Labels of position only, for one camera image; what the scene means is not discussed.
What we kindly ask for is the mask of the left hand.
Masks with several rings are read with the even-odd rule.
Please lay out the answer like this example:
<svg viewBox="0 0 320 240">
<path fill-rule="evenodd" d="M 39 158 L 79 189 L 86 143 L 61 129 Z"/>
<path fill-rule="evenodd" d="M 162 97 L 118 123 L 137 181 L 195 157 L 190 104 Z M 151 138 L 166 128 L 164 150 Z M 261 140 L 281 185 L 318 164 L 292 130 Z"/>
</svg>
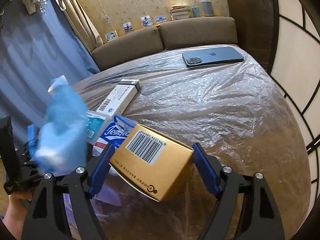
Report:
<svg viewBox="0 0 320 240">
<path fill-rule="evenodd" d="M 9 205 L 3 223 L 16 239 L 21 239 L 24 220 L 28 213 L 21 200 L 31 199 L 30 191 L 16 191 L 9 195 Z"/>
</svg>

